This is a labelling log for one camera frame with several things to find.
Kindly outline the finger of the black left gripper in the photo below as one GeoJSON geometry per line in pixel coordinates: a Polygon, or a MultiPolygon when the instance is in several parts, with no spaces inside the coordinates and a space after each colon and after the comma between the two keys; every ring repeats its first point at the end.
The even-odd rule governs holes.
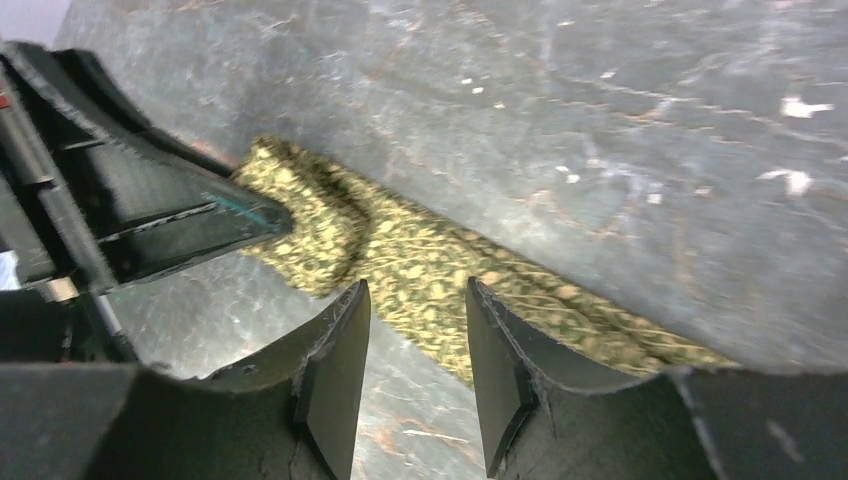
{"type": "Polygon", "coordinates": [[[280,202],[155,127],[90,51],[1,45],[1,246],[103,294],[290,233],[280,202]]]}

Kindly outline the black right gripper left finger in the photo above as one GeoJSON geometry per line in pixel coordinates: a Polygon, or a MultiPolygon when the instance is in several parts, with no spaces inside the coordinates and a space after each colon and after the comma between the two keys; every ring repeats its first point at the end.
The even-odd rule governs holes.
{"type": "Polygon", "coordinates": [[[203,379],[63,359],[76,317],[1,295],[5,479],[347,479],[371,305],[347,288],[313,319],[203,379]]]}

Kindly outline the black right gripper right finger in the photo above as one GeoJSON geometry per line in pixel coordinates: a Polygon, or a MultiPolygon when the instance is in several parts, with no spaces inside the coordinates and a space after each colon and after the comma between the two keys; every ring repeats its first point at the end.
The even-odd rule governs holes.
{"type": "Polygon", "coordinates": [[[491,479],[843,479],[847,374],[626,374],[559,344],[477,278],[467,336],[491,479]]]}

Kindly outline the green gold vine tie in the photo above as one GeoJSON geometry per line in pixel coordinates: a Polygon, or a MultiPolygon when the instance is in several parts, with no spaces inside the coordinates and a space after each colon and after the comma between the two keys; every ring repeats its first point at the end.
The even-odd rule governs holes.
{"type": "Polygon", "coordinates": [[[284,237],[249,248],[292,287],[322,298],[364,279],[376,313],[461,381],[473,379],[465,288],[487,285],[533,327],[637,376],[719,353],[632,314],[354,171],[275,137],[256,139],[234,181],[286,205],[284,237]]]}

